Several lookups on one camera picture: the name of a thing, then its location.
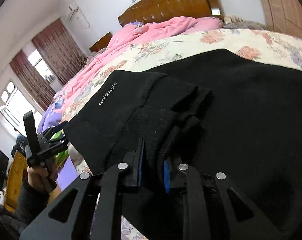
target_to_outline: metal screw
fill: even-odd
[[[225,178],[226,178],[226,175],[225,175],[223,172],[219,172],[219,173],[216,174],[216,177],[217,177],[218,179],[225,179]]]
[[[88,172],[82,172],[80,174],[80,179],[88,179],[90,177],[90,173]]]
[[[129,166],[129,165],[128,165],[127,163],[119,163],[119,164],[118,164],[118,168],[119,168],[120,170],[124,170],[124,169],[126,169],[128,166]]]
[[[181,163],[181,164],[179,165],[179,169],[180,169],[181,171],[185,171],[185,170],[187,170],[188,168],[189,168],[188,165],[185,164],[185,163]]]

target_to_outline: bedside table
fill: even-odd
[[[95,44],[91,46],[90,51],[91,52],[99,51],[100,49],[107,47],[109,45],[111,38],[112,38],[111,33],[104,35],[100,40],[98,40]]]
[[[26,158],[16,151],[13,162],[10,167],[4,206],[10,212],[14,212],[17,208],[17,199],[20,193],[20,187],[24,177],[27,177],[27,161]]]

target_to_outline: wooden headboard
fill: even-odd
[[[119,16],[119,23],[160,23],[178,16],[215,16],[223,20],[217,0],[141,0]]]

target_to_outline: hand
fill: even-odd
[[[47,177],[48,175],[47,169],[42,168],[41,166],[34,166],[32,168],[28,167],[28,183],[38,192],[44,192],[45,186],[41,181],[41,177]],[[58,178],[58,165],[55,156],[52,162],[51,174],[49,178],[54,181],[56,181]]]

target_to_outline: window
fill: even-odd
[[[30,54],[28,60],[45,80],[52,83],[54,76],[37,50]]]
[[[12,81],[9,81],[6,88],[0,95],[0,112],[10,122],[10,124],[23,135],[25,113],[32,111],[35,119],[36,129],[42,119],[42,115],[30,104],[30,102],[22,95],[19,89]]]

